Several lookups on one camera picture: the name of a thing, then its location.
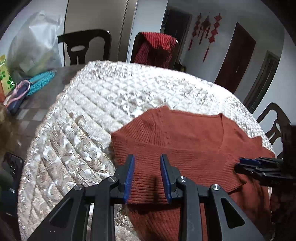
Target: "tablecloth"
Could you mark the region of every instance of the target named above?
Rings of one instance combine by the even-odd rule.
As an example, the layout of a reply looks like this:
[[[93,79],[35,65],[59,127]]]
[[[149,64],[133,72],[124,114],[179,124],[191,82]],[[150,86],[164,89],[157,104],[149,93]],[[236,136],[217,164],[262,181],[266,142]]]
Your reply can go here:
[[[18,221],[26,240],[77,183],[99,183],[113,175],[110,134],[150,108],[205,115],[223,113],[250,137],[261,127],[228,90],[195,76],[122,62],[89,62],[57,96],[28,149],[18,196]],[[114,208],[116,240],[138,240],[127,208]],[[89,218],[91,224],[92,209]]]

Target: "doorway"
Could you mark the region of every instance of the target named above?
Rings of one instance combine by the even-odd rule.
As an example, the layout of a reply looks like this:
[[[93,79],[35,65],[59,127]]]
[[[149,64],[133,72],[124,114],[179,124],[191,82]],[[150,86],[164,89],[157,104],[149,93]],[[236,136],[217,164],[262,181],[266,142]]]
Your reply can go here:
[[[249,65],[255,45],[256,41],[237,23],[215,84],[234,93]]]
[[[179,43],[176,62],[179,62],[184,42],[189,31],[192,14],[183,12],[179,9],[167,7],[161,25],[161,33],[170,35],[176,38]]]

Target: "red tassel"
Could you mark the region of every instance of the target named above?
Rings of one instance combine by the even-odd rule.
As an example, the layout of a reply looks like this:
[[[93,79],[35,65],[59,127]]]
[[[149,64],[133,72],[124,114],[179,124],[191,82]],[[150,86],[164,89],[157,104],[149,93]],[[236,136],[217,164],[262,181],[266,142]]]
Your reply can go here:
[[[188,51],[191,49],[192,42],[193,42],[193,38],[192,38],[191,41],[190,41]]]
[[[210,48],[210,45],[209,45],[209,47],[207,48],[207,51],[205,52],[205,57],[204,57],[204,60],[203,60],[202,62],[205,61],[205,58],[207,57],[207,53],[209,52],[209,48]]]
[[[205,30],[202,32],[202,36],[200,37],[200,44],[202,42],[202,38],[203,38],[204,33],[205,33]]]
[[[209,35],[210,28],[211,28],[211,26],[209,26],[208,29],[207,29],[207,35],[205,36],[206,38]]]
[[[200,27],[200,30],[198,31],[198,36],[197,37],[199,37],[200,36],[200,31],[202,30],[202,27]]]

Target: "rust-colored knit sweater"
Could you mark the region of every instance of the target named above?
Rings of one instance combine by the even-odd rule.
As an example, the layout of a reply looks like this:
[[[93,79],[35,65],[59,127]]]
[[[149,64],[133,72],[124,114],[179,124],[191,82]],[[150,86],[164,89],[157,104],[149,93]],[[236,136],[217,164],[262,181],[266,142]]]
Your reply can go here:
[[[197,184],[220,184],[264,233],[270,225],[266,187],[233,171],[239,157],[274,157],[262,147],[261,137],[250,139],[224,115],[198,115],[169,110],[148,110],[112,134],[119,164],[128,154],[136,157],[129,217],[141,240],[177,241],[180,207],[167,204],[159,158],[168,155],[170,164]],[[204,208],[203,239],[207,239]]]

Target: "red hanging ornament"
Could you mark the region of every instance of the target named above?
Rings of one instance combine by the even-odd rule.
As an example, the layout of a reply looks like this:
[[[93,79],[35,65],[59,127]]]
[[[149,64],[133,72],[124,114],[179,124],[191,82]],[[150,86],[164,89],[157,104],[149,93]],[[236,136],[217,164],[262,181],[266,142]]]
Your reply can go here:
[[[197,21],[195,22],[194,31],[192,32],[192,39],[190,40],[188,51],[191,49],[191,45],[193,43],[193,38],[197,35],[197,31],[199,29],[200,19],[202,18],[201,13],[197,16]]]
[[[208,48],[207,48],[207,51],[205,52],[205,56],[204,56],[203,62],[205,61],[205,58],[207,57],[207,53],[209,52],[210,44],[213,43],[213,42],[215,42],[215,35],[218,34],[218,30],[217,30],[217,28],[220,26],[219,21],[222,19],[222,17],[220,16],[220,14],[221,14],[221,12],[219,13],[218,16],[215,17],[216,22],[213,24],[213,25],[214,25],[214,29],[211,31],[212,36],[209,37],[209,42],[210,42],[210,43],[209,43],[209,46],[208,46]]]
[[[200,36],[200,32],[202,31],[202,27],[200,27],[200,30],[199,30],[199,32],[198,32],[198,38],[199,38],[199,36]]]
[[[200,37],[200,44],[202,42],[202,38],[203,38],[205,32],[207,31],[207,34],[206,34],[206,37],[207,37],[208,36],[208,33],[210,31],[211,23],[209,21],[209,17],[210,17],[210,13],[207,16],[207,18],[201,23],[201,26],[202,26],[202,36]]]

